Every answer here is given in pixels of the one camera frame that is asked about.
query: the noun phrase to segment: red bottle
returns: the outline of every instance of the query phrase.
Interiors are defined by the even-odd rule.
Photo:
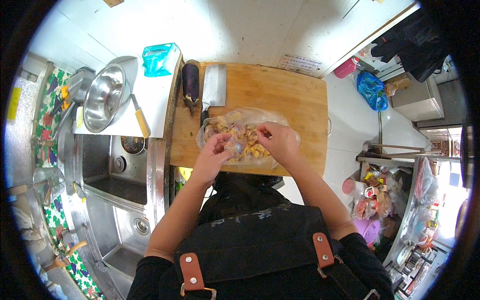
[[[348,74],[357,69],[357,65],[359,65],[359,59],[354,57],[339,65],[333,70],[333,74],[340,79],[345,78]]]

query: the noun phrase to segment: white wall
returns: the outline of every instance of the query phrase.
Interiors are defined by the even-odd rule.
[[[283,53],[323,64],[319,76],[414,0],[62,0],[30,51],[59,68],[99,70],[175,42],[185,60],[278,65]]]

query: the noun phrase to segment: apron strap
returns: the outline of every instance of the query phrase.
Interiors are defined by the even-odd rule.
[[[185,253],[180,256],[180,268],[183,275],[183,283],[180,288],[180,295],[182,297],[185,297],[185,291],[209,290],[212,292],[211,300],[216,299],[216,290],[205,287],[198,257],[195,253]]]
[[[325,234],[313,234],[313,244],[317,252],[318,272],[323,279],[329,277],[350,300],[378,300],[380,295],[375,289],[368,290],[339,256],[333,256]]]

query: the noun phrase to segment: chicken pieces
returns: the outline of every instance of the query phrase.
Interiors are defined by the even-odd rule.
[[[204,139],[207,141],[212,135],[222,132],[228,132],[232,135],[224,147],[225,150],[235,152],[235,157],[230,159],[231,162],[270,155],[270,152],[258,143],[256,125],[246,125],[243,128],[236,123],[219,122],[210,124],[205,127]]]

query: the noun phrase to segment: white floor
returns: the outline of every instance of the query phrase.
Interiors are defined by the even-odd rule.
[[[343,181],[360,169],[355,157],[362,151],[365,141],[378,142],[378,113],[373,111],[357,92],[350,77],[338,79],[327,75],[328,117],[332,121],[332,134],[328,137],[324,180],[345,206],[351,202],[342,192]],[[428,139],[412,127],[405,116],[389,107],[382,117],[383,143],[426,147]],[[389,153],[403,152],[396,149]],[[290,201],[303,204],[300,192],[292,177],[284,177],[285,186],[278,191]]]

